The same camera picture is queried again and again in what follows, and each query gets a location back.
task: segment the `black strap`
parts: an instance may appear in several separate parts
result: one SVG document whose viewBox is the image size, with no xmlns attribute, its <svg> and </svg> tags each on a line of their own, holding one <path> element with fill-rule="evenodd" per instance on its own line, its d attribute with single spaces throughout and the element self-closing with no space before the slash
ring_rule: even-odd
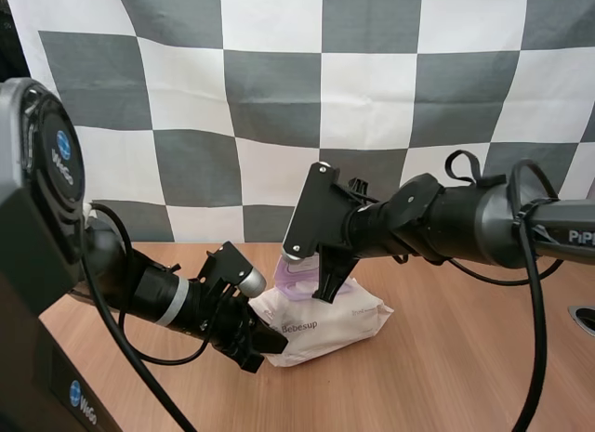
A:
<svg viewBox="0 0 595 432">
<path fill-rule="evenodd" d="M 469 160 L 469 166 L 471 168 L 471 176 L 472 177 L 458 177 L 453 172 L 453 161 L 458 158 L 460 155 L 465 155 Z M 477 159 L 470 151 L 453 151 L 448 158 L 446 158 L 446 163 L 444 164 L 444 169 L 446 170 L 446 174 L 452 178 L 457 179 L 459 181 L 465 181 L 466 183 L 470 183 L 471 185 L 475 184 L 480 188 L 490 188 L 495 186 L 496 184 L 504 184 L 506 183 L 506 176 L 505 175 L 494 175 L 490 177 L 482 177 L 482 168 L 480 166 L 480 160 Z"/>
</svg>

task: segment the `white square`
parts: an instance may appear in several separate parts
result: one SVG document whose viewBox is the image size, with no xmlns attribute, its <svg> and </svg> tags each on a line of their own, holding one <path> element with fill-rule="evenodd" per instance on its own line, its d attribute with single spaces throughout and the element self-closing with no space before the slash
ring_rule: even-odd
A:
<svg viewBox="0 0 595 432">
<path fill-rule="evenodd" d="M 595 48 L 522 51 L 492 141 L 578 142 L 595 101 Z"/>
<path fill-rule="evenodd" d="M 407 148 L 416 65 L 415 54 L 324 53 L 321 148 Z"/>
<path fill-rule="evenodd" d="M 151 130 L 76 127 L 85 164 L 85 200 L 165 204 Z"/>
<path fill-rule="evenodd" d="M 582 200 L 595 182 L 595 142 L 579 144 L 562 189 L 562 200 Z"/>
<path fill-rule="evenodd" d="M 481 169 L 485 166 L 485 158 L 490 149 L 490 143 L 459 144 L 457 146 L 419 147 L 407 150 L 405 164 L 401 173 L 401 186 L 411 178 L 421 174 L 432 174 L 443 186 L 466 186 L 463 181 L 450 178 L 444 171 L 446 158 L 453 151 L 470 151 L 480 161 Z M 471 177 L 471 168 L 466 156 L 460 155 L 453 162 L 453 172 L 458 177 Z"/>
<path fill-rule="evenodd" d="M 320 53 L 323 0 L 221 0 L 223 47 Z"/>
<path fill-rule="evenodd" d="M 242 174 L 242 203 L 294 206 L 318 149 L 235 139 Z"/>
<path fill-rule="evenodd" d="M 418 53 L 521 49 L 527 0 L 421 0 Z"/>
<path fill-rule="evenodd" d="M 175 242 L 244 242 L 242 206 L 168 206 Z"/>
<path fill-rule="evenodd" d="M 223 50 L 165 46 L 139 38 L 152 128 L 233 136 Z"/>
</svg>

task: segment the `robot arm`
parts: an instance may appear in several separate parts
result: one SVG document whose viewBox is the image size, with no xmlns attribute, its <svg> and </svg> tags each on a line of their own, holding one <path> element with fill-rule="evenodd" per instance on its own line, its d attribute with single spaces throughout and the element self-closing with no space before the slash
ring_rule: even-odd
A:
<svg viewBox="0 0 595 432">
<path fill-rule="evenodd" d="M 455 152 L 449 164 L 463 152 Z M 525 266 L 504 176 L 465 178 L 445 188 L 430 174 L 414 177 L 386 202 L 365 195 L 367 183 L 337 183 L 339 170 L 311 166 L 283 243 L 286 260 L 320 254 L 314 297 L 332 302 L 366 257 L 421 255 L 431 264 L 461 258 L 504 268 Z M 538 255 L 595 264 L 595 202 L 544 200 L 530 181 L 520 183 L 524 220 Z"/>
<path fill-rule="evenodd" d="M 262 363 L 261 353 L 283 352 L 287 340 L 247 303 L 262 293 L 266 282 L 233 244 L 226 242 L 215 253 L 208 253 L 198 276 L 186 280 L 174 274 L 179 267 L 167 268 L 134 249 L 128 262 L 112 228 L 102 220 L 88 220 L 89 264 L 111 308 L 208 340 L 214 349 L 251 373 Z M 93 303 L 83 276 L 70 295 Z"/>
</svg>

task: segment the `table surface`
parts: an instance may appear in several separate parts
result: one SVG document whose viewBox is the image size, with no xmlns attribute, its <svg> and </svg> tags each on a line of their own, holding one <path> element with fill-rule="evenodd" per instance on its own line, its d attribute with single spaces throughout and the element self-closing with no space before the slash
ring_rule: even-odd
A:
<svg viewBox="0 0 595 432">
<path fill-rule="evenodd" d="M 178 274 L 196 276 L 216 245 L 141 243 Z M 272 283 L 279 244 L 242 244 Z M 474 266 L 497 278 L 520 271 Z M 595 337 L 568 314 L 595 305 L 595 268 L 564 264 L 543 282 L 549 362 L 530 430 L 595 430 Z M 240 371 L 211 347 L 180 367 L 150 365 L 199 431 L 506 431 L 516 420 L 533 365 L 529 289 L 475 281 L 446 264 L 367 259 L 353 277 L 394 308 L 376 337 L 291 368 L 265 361 Z M 94 307 L 63 297 L 42 315 L 124 431 L 178 430 L 109 336 Z M 131 342 L 166 359 L 200 341 L 146 321 L 126 322 Z"/>
</svg>

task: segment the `white plastic package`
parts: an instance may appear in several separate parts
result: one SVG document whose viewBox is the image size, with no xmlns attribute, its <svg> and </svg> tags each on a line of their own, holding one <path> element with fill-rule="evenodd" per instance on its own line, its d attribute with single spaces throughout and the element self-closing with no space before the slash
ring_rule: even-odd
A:
<svg viewBox="0 0 595 432">
<path fill-rule="evenodd" d="M 265 355 L 272 365 L 290 367 L 374 336 L 393 311 L 352 278 L 333 304 L 312 299 L 316 287 L 317 281 L 297 281 L 290 296 L 272 288 L 250 300 L 260 318 L 289 340 L 282 354 Z"/>
</svg>

